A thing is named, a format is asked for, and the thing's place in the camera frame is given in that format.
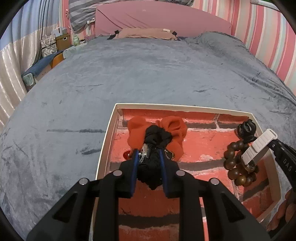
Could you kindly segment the person's right hand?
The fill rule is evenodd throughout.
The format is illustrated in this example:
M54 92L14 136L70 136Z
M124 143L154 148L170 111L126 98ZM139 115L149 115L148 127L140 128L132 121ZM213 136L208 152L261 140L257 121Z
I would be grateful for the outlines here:
M277 213L274 215L270 223L267 225L267 231L275 230L280 224L280 220L284 219L289 222L295 213L295 192L290 189L286 195L284 202L279 206Z

